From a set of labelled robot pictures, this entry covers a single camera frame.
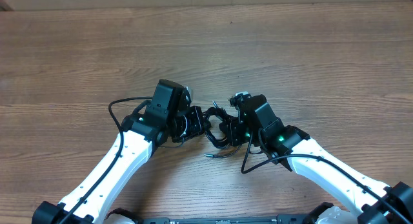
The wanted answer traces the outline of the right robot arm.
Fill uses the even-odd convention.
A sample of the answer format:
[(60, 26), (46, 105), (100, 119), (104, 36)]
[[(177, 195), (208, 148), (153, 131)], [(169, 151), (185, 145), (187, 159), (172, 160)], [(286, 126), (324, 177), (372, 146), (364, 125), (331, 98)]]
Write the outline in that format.
[(229, 99), (238, 111), (231, 129), (237, 141), (259, 147), (266, 164), (281, 164), (317, 184), (337, 199), (358, 223), (412, 223), (412, 188), (403, 182), (394, 186), (372, 179), (327, 152), (305, 131), (284, 125), (264, 95), (236, 93)]

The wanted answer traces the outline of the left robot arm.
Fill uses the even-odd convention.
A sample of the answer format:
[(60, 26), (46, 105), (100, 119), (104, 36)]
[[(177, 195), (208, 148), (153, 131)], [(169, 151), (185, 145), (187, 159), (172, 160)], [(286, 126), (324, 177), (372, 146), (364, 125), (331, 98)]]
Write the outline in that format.
[(118, 135), (89, 175), (61, 201), (38, 206), (32, 223), (104, 223), (130, 178), (171, 140), (176, 147), (203, 134), (202, 111), (193, 106), (191, 91), (173, 81), (159, 80), (154, 95), (140, 97), (134, 111), (116, 121)]

